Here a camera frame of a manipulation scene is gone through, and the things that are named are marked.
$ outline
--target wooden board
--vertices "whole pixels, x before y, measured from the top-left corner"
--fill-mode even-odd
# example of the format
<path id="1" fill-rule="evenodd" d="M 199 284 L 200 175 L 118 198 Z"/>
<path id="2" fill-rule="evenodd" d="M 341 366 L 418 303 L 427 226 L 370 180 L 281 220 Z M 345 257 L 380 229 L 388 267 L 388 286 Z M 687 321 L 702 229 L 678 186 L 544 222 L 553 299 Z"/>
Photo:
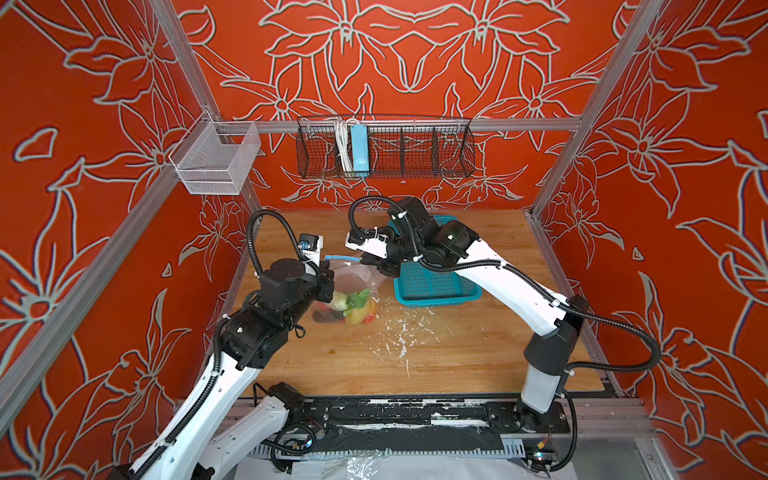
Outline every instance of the wooden board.
<path id="1" fill-rule="evenodd" d="M 533 233 L 519 210 L 446 211 L 456 215 L 509 263 L 554 290 Z M 344 247 L 349 231 L 345 211 L 286 212 L 300 233 L 324 236 L 323 254 L 350 255 Z M 361 227 L 386 224 L 383 212 L 359 211 Z M 295 253 L 280 224 L 266 218 L 257 235 L 264 266 Z M 259 288 L 249 265 L 237 293 L 235 310 L 246 294 Z M 266 388 L 285 381 L 304 395 L 382 395 L 416 393 L 520 392 L 528 364 L 523 349 L 531 330 L 493 296 L 460 306 L 409 309 L 397 302 L 387 280 L 379 288 L 379 318 L 368 325 L 316 323 L 306 315 L 306 337 L 290 335 L 259 376 Z M 589 360 L 580 341 L 571 357 Z M 579 369 L 569 390 L 602 390 L 593 370 Z"/>

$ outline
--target floral pattern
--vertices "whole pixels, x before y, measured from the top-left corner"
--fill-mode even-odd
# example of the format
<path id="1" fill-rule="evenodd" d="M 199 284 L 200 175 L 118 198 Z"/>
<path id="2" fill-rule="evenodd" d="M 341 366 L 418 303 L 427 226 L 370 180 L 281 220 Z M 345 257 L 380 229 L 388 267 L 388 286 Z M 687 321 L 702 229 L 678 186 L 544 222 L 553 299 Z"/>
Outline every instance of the floral pattern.
<path id="1" fill-rule="evenodd" d="M 681 478 L 768 476 L 768 97 L 738 73 L 766 74 L 766 28 L 762 2 L 666 2 L 541 219 L 574 289 L 661 344 L 618 380 Z M 647 355 L 599 333 L 611 362 Z"/>
<path id="2" fill-rule="evenodd" d="M 0 81 L 2 195 L 17 206 L 0 214 L 12 232 L 0 240 L 1 376 L 200 110 L 147 0 L 6 2 L 0 30 L 14 39 L 0 54 L 14 65 Z M 194 384 L 182 359 L 202 360 L 198 335 L 240 262 L 246 204 L 221 201 L 176 186 L 0 439 L 0 477 L 104 478 L 155 439 Z M 172 268 L 190 239 L 205 261 Z"/>
<path id="3" fill-rule="evenodd" d="M 621 0 L 599 8 L 585 8 L 587 3 L 174 4 L 223 115 L 291 121 L 302 115 L 370 112 L 577 117 L 637 8 Z M 251 53 L 234 48 L 241 41 L 238 32 L 254 25 L 259 34 Z M 586 28 L 599 31 L 599 40 L 582 42 Z M 381 179 L 302 179 L 296 175 L 294 139 L 269 134 L 268 161 L 257 171 L 269 178 L 271 188 L 260 199 L 281 209 L 342 208 L 350 202 L 349 192 L 359 196 L 370 189 L 436 195 L 430 203 L 436 206 L 527 207 L 554 163 L 556 156 L 547 152 L 564 141 L 561 135 L 477 134 L 475 154 L 483 160 L 474 175 L 461 181 L 408 180 L 405 188 Z M 255 175 L 251 180 L 258 182 Z"/>
<path id="4" fill-rule="evenodd" d="M 243 224 L 242 219 L 243 212 L 247 211 L 247 208 L 235 199 L 225 200 L 217 195 L 203 197 L 200 225 L 205 233 L 197 235 L 191 242 L 184 245 L 179 253 L 179 265 L 181 265 L 190 255 L 203 252 L 205 272 L 211 282 L 214 281 L 211 269 L 219 243 L 227 243 L 238 253 L 242 253 L 245 241 L 246 225 Z"/>

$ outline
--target black wire basket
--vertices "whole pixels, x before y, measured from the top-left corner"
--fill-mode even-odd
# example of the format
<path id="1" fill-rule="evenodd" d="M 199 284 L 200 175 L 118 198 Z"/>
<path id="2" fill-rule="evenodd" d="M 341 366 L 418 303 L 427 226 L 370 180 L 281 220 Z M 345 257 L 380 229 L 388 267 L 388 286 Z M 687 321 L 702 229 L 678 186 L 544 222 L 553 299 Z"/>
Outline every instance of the black wire basket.
<path id="1" fill-rule="evenodd" d="M 342 167 L 336 123 L 351 118 L 368 128 L 367 171 Z M 475 171 L 469 118 L 367 114 L 301 117 L 298 122 L 296 161 L 303 178 L 459 178 Z M 351 141 L 347 154 L 353 157 Z"/>

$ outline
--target plastic bag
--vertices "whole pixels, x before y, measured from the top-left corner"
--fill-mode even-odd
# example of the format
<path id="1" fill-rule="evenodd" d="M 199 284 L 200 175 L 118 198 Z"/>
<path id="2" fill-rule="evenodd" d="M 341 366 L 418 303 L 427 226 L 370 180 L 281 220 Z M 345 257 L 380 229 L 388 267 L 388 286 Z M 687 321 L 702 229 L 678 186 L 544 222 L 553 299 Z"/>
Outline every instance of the plastic bag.
<path id="1" fill-rule="evenodd" d="M 371 323 L 376 318 L 379 295 L 376 292 L 386 276 L 374 266 L 362 265 L 360 258 L 326 255 L 333 277 L 331 303 L 315 302 L 312 318 L 319 323 Z"/>

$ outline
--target blue power strip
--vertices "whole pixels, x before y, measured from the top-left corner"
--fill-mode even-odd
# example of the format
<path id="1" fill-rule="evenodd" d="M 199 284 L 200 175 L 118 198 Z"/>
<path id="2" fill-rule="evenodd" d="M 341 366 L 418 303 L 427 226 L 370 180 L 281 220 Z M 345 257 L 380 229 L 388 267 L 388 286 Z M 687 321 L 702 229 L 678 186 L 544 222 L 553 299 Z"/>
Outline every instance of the blue power strip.
<path id="1" fill-rule="evenodd" d="M 349 128 L 352 137 L 352 162 L 356 177 L 368 177 L 371 170 L 368 162 L 368 127 L 353 125 Z"/>

